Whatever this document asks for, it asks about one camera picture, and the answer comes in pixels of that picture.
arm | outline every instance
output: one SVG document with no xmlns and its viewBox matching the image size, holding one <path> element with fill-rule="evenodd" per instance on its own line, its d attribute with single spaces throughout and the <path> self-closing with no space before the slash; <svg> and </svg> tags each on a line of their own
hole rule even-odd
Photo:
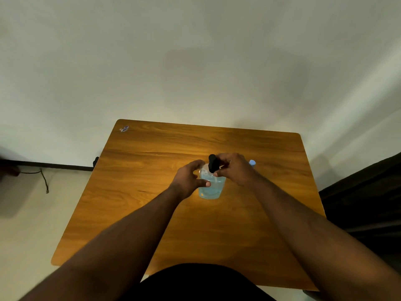
<svg viewBox="0 0 401 301">
<path fill-rule="evenodd" d="M 401 276 L 358 240 L 256 172 L 219 154 L 215 172 L 249 187 L 315 285 L 332 300 L 399 300 Z"/>
<path fill-rule="evenodd" d="M 171 185 L 142 208 L 98 234 L 22 300 L 115 300 L 139 283 L 177 205 L 210 182 L 180 168 Z"/>
</svg>

floor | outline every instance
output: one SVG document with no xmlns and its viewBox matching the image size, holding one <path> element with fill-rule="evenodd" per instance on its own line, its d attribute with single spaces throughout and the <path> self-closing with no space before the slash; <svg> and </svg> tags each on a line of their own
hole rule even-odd
<svg viewBox="0 0 401 301">
<path fill-rule="evenodd" d="M 33 167 L 21 167 L 35 172 Z M 44 169 L 0 182 L 0 300 L 15 301 L 57 267 L 50 259 L 88 182 L 90 172 Z M 261 287 L 277 301 L 311 301 L 302 291 Z"/>
</svg>

clear plastic cup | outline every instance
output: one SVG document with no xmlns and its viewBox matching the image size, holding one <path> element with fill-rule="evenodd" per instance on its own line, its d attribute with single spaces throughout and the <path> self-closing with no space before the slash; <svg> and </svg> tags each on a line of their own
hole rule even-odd
<svg viewBox="0 0 401 301">
<path fill-rule="evenodd" d="M 204 199 L 218 199 L 224 187 L 225 177 L 213 176 L 213 173 L 209 171 L 209 164 L 199 170 L 199 175 L 201 179 L 207 179 L 212 184 L 210 187 L 198 188 L 199 196 Z"/>
</svg>

wood grain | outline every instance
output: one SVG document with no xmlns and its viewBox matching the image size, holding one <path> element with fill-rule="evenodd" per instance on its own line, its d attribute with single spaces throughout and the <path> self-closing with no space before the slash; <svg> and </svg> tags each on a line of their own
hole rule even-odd
<svg viewBox="0 0 401 301">
<path fill-rule="evenodd" d="M 118 120 L 52 264 L 152 200 L 179 167 L 220 152 L 255 160 L 261 174 L 324 215 L 299 134 Z M 316 289 L 255 197 L 229 180 L 219 199 L 196 191 L 178 206 L 146 273 L 189 262 L 231 267 L 257 285 Z"/>
</svg>

baseboard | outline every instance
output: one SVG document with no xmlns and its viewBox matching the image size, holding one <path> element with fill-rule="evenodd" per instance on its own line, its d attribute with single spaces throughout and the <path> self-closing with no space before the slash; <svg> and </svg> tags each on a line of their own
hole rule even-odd
<svg viewBox="0 0 401 301">
<path fill-rule="evenodd" d="M 67 170 L 93 171 L 93 167 L 48 164 L 45 162 L 10 161 L 7 159 L 0 160 L 0 164 L 5 165 L 5 166 L 30 166 L 30 167 L 39 167 L 39 168 L 55 168 L 55 169 L 67 169 Z"/>
</svg>

